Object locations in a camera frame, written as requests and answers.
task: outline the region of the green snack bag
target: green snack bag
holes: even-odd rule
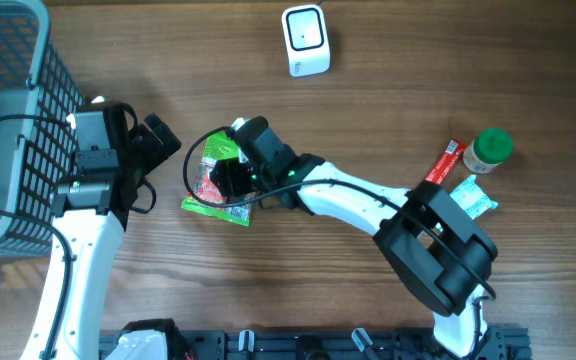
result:
[[[255,196],[254,193],[250,193],[238,198],[226,198],[219,193],[217,186],[210,181],[210,172],[215,167],[217,160],[232,159],[238,156],[239,148],[234,141],[228,139],[226,134],[217,133],[210,136],[206,140],[206,148],[199,163],[199,172],[192,187],[195,194],[203,200],[218,204],[243,201]],[[190,194],[186,195],[186,198],[181,203],[181,208],[244,226],[250,225],[252,212],[252,204],[229,208],[214,208],[198,203]]]

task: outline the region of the wooden table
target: wooden table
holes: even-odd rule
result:
[[[181,164],[201,134],[263,114],[295,151],[414,187],[452,137],[506,129],[516,152],[478,182],[499,258],[490,323],[530,329],[536,359],[576,359],[576,5],[442,1],[324,6],[326,74],[288,74],[292,3],[51,8],[53,40],[86,94],[156,111],[184,142],[131,215],[103,329],[172,317],[185,329],[432,326],[372,240],[299,211],[251,227],[180,210]],[[446,181],[467,176],[462,164]],[[146,191],[141,193],[148,202]],[[0,259],[0,359],[30,334],[47,260]]]

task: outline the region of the small white packet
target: small white packet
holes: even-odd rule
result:
[[[450,193],[450,197],[457,202],[471,219],[476,219],[488,209],[496,209],[499,203],[493,201],[484,191],[475,184],[477,175],[470,175]]]

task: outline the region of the white device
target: white device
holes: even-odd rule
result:
[[[330,46],[324,12],[314,4],[286,9],[281,16],[290,75],[322,73],[330,67]]]

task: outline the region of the gray plastic basket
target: gray plastic basket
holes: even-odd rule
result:
[[[66,121],[83,103],[50,38],[39,0],[0,0],[0,116]],[[30,119],[0,123],[0,209],[50,222],[50,192],[77,147],[73,132]],[[48,229],[0,217],[0,256],[49,253]]]

